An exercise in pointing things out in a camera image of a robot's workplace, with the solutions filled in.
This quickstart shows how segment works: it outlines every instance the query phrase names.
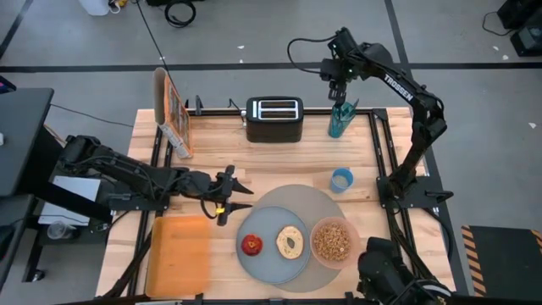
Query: orange tray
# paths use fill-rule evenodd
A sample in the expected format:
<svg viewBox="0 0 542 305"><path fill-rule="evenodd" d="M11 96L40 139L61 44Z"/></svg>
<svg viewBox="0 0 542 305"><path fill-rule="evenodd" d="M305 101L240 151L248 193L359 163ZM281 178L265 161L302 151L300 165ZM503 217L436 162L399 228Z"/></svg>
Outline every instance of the orange tray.
<svg viewBox="0 0 542 305"><path fill-rule="evenodd" d="M209 221L203 216L156 219L145 294L156 298L181 297L207 289L210 236Z"/></svg>

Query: round gray tray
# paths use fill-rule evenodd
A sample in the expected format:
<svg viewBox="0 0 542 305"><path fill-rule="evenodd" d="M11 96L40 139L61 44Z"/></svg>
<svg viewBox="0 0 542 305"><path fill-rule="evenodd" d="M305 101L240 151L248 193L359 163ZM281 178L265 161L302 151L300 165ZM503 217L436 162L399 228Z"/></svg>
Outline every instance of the round gray tray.
<svg viewBox="0 0 542 305"><path fill-rule="evenodd" d="M303 252L296 259L284 258L276 245L279 232L287 225L295 226L303 234ZM257 256L248 256L241 250L241 242L247 234L256 234L263 241L263 249ZM310 234L293 212L281 207L266 207L252 211L237 231L235 248L241 266L246 272L262 282L281 284L296 278L307 265L311 256Z"/></svg>
<svg viewBox="0 0 542 305"><path fill-rule="evenodd" d="M324 192L310 186L290 185L278 187L263 195L253 209L269 206L287 208L297 214L307 227L309 235L320 219L331 216L345 217L339 205L333 199ZM275 286L290 292L315 291L329 284L337 277L339 272L340 270L323 266L311 255L307 266L295 279Z"/></svg>

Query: white container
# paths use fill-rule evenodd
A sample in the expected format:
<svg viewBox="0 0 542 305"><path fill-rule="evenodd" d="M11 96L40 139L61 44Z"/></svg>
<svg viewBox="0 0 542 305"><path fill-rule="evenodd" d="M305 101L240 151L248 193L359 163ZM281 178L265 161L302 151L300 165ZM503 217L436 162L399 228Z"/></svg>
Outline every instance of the white container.
<svg viewBox="0 0 542 305"><path fill-rule="evenodd" d="M105 16L109 13L108 0L79 0L90 16Z"/></svg>

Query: yellow and black stripe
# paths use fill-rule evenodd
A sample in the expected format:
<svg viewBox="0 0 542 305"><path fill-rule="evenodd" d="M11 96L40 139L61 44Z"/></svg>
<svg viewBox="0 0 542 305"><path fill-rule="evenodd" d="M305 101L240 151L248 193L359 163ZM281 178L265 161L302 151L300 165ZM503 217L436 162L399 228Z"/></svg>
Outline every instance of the yellow and black stripe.
<svg viewBox="0 0 542 305"><path fill-rule="evenodd" d="M536 238L536 242L539 244L540 247L540 254L542 254L542 234L538 232L537 230L531 230L531 232L534 235L534 238Z"/></svg>
<svg viewBox="0 0 542 305"><path fill-rule="evenodd" d="M467 250L468 267L471 271L471 277L473 278L474 296L484 297L486 294L484 277L482 276L482 269L480 268L480 262L478 260L478 254L476 253L476 244L474 243L473 233L468 225L461 227L463 235L463 243L465 243L465 249Z"/></svg>

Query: bagel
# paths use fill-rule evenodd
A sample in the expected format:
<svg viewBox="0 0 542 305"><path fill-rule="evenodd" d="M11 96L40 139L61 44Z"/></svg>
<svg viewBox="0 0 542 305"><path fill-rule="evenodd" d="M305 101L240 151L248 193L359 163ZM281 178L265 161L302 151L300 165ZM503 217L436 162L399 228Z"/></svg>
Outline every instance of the bagel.
<svg viewBox="0 0 542 305"><path fill-rule="evenodd" d="M293 247L288 243L289 238L294 242ZM293 225L284 227L277 236L277 248L285 258L299 258L303 253L303 234Z"/></svg>

